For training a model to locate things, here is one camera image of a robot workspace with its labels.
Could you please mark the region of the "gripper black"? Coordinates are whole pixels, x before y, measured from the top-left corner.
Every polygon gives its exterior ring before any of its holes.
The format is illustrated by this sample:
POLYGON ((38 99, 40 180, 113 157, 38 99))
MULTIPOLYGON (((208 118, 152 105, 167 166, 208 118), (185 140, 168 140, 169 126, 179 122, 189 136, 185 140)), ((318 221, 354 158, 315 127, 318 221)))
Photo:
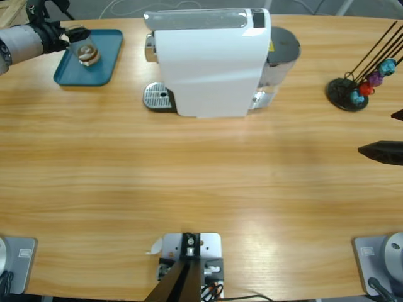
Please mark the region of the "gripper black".
POLYGON ((66 50, 69 46, 69 42, 76 43, 83 41, 91 34, 91 30, 85 27, 76 27, 65 30, 65 28, 61 27, 59 21, 39 24, 32 23, 31 27, 40 37, 43 46, 43 54, 66 50), (69 42, 61 39, 63 34, 68 37, 69 42))

